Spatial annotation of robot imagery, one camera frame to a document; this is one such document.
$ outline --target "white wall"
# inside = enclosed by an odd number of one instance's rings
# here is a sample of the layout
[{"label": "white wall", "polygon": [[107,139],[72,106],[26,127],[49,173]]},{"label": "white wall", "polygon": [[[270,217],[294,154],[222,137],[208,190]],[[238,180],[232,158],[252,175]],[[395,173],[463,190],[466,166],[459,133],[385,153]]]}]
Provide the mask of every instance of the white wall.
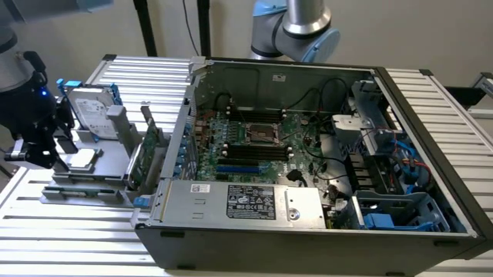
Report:
[{"label": "white wall", "polygon": [[[187,0],[199,43],[195,0]],[[340,43],[331,63],[430,69],[442,83],[469,85],[493,71],[491,0],[326,0]],[[212,55],[250,51],[254,0],[211,0]],[[192,55],[180,0],[153,0],[160,55]]]},{"label": "white wall", "polygon": [[115,0],[109,9],[92,14],[72,14],[13,29],[22,49],[41,56],[51,90],[59,78],[85,81],[104,54],[145,55],[131,0]]},{"label": "white wall", "polygon": [[[193,54],[180,0],[148,0],[157,52]],[[199,49],[196,0],[185,0]],[[331,63],[430,69],[442,83],[469,85],[493,71],[491,0],[326,0],[340,43]],[[254,0],[211,0],[212,55],[250,53]],[[145,55],[132,0],[112,8],[16,27],[25,49],[39,51],[52,78],[84,80],[105,53]]]}]

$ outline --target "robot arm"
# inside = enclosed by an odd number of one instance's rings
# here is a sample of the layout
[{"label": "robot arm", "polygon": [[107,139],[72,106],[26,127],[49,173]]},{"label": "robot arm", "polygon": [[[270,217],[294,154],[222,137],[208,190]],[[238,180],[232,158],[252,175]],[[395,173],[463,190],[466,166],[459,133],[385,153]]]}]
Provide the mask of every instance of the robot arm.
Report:
[{"label": "robot arm", "polygon": [[111,3],[112,0],[0,2],[0,124],[16,141],[4,159],[18,166],[32,169],[55,167],[68,171],[53,138],[65,153],[76,153],[77,148],[69,133],[73,118],[67,98],[56,99],[49,92],[41,58],[35,51],[21,51],[8,25],[61,14],[92,12]]},{"label": "robot arm", "polygon": [[323,0],[256,1],[250,58],[324,62],[339,42],[330,19]]}]

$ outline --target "white label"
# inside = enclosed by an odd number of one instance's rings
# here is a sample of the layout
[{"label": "white label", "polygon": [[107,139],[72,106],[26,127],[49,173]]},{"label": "white label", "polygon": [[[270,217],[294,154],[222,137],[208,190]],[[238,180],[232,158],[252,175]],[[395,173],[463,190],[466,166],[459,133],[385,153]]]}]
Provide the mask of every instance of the white label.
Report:
[{"label": "white label", "polygon": [[210,192],[210,185],[208,184],[192,184],[192,188],[189,189],[189,192]]},{"label": "white label", "polygon": [[286,75],[275,74],[272,75],[274,82],[286,82]]},{"label": "white label", "polygon": [[107,118],[107,107],[100,101],[76,99],[81,121],[89,131],[103,139],[117,139],[111,120]]}]

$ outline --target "computer component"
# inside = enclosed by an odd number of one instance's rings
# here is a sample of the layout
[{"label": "computer component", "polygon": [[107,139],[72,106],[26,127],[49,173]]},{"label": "computer component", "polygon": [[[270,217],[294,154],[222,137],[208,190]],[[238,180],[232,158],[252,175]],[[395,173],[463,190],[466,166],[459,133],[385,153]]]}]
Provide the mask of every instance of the computer component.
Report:
[{"label": "computer component", "polygon": [[[413,276],[477,255],[486,226],[385,69],[234,59],[189,68],[151,216],[135,223],[160,267]],[[184,175],[188,155],[196,171]],[[252,207],[254,191],[262,202],[275,195],[275,213]],[[290,224],[304,214],[319,216]]]}]

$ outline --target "sticker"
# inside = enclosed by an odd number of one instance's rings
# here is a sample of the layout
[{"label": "sticker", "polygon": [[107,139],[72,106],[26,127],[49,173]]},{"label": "sticker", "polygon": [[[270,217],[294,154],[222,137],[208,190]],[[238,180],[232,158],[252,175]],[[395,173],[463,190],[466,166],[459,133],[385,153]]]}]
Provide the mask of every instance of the sticker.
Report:
[{"label": "sticker", "polygon": [[228,185],[226,216],[275,220],[274,187]]},{"label": "sticker", "polygon": [[189,192],[210,192],[210,185],[208,184],[192,184],[192,188],[189,189]]},{"label": "sticker", "polygon": [[282,75],[282,74],[274,74],[274,75],[272,75],[272,81],[274,81],[274,82],[286,82],[286,75]]},{"label": "sticker", "polygon": [[100,101],[76,99],[80,118],[89,131],[103,139],[116,139],[116,131],[111,120],[107,118],[107,107]]}]

